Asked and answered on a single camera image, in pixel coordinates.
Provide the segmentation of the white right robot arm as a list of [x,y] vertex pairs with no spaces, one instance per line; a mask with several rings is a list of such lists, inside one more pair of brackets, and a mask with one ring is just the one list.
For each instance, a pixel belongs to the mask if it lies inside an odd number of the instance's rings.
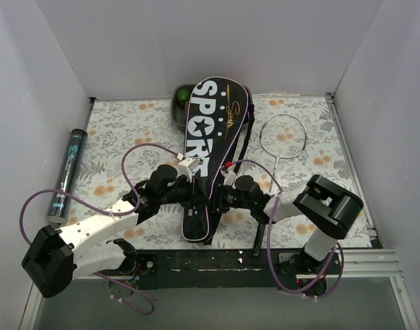
[[303,247],[300,263],[312,274],[325,266],[327,253],[346,238],[364,207],[356,194],[321,175],[313,175],[303,189],[272,196],[265,194],[251,176],[243,175],[236,179],[234,186],[218,189],[214,201],[220,211],[249,210],[260,224],[299,215],[308,218],[316,229]]

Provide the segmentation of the black sport racket bag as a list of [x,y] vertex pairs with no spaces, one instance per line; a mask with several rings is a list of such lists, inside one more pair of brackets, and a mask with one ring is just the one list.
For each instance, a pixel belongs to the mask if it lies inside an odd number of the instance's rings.
[[222,168],[233,162],[242,130],[254,124],[249,89],[230,78],[213,76],[191,92],[186,110],[186,157],[201,160],[192,172],[192,194],[184,208],[182,236],[209,244],[226,210],[223,204]]

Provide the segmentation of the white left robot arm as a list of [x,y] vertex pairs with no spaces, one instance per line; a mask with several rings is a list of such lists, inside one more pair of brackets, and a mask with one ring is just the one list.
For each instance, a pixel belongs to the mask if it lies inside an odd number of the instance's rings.
[[102,252],[98,244],[154,217],[163,205],[190,208],[194,193],[206,194],[207,178],[201,168],[190,170],[182,163],[177,167],[161,165],[106,210],[98,209],[94,216],[74,225],[41,228],[21,266],[44,298],[60,294],[80,276],[102,270],[130,274],[136,266],[133,249],[108,243]]

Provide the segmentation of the badminton racket handle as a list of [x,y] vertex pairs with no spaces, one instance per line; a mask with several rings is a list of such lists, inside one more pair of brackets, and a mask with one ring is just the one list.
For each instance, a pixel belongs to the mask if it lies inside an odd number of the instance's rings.
[[302,120],[290,113],[260,114],[252,129],[252,144],[247,155],[272,174],[264,193],[271,195],[277,187],[278,165],[296,159],[307,145],[307,129]]

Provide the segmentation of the black shuttlecock tube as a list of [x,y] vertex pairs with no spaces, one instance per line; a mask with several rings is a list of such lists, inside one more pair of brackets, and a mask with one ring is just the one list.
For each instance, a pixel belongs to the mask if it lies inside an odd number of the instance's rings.
[[72,190],[78,175],[82,155],[87,141],[87,132],[83,129],[73,129],[65,151],[65,157],[56,189],[61,192],[55,193],[47,214],[47,220],[51,223],[66,222],[67,211],[69,210],[69,197],[64,193],[72,194]]

